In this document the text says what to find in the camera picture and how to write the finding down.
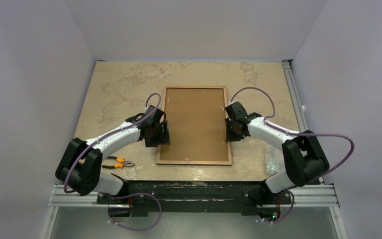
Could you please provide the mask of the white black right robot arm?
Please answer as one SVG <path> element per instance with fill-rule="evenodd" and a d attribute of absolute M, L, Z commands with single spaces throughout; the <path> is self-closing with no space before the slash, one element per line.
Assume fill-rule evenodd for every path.
<path fill-rule="evenodd" d="M 247 113 L 240 102 L 228 105 L 225 111 L 227 142 L 255 137 L 283 154 L 284 169 L 261 183 L 259 195 L 264 202 L 270 203 L 279 192 L 294 186 L 302 187 L 329 170 L 328 159 L 311 131 L 297 132 L 270 123 L 258 113 Z"/>

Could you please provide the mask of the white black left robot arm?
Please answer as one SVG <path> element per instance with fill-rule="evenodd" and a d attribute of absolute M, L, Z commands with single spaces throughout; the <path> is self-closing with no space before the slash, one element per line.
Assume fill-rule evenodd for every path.
<path fill-rule="evenodd" d="M 123 147 L 143 140 L 146 147 L 169 144 L 166 114 L 155 106 L 127 118 L 119 127 L 95 138 L 72 139 L 57 166 L 55 176 L 81 196 L 90 192 L 109 194 L 117 204 L 128 199 L 124 180 L 102 173 L 103 161 Z"/>

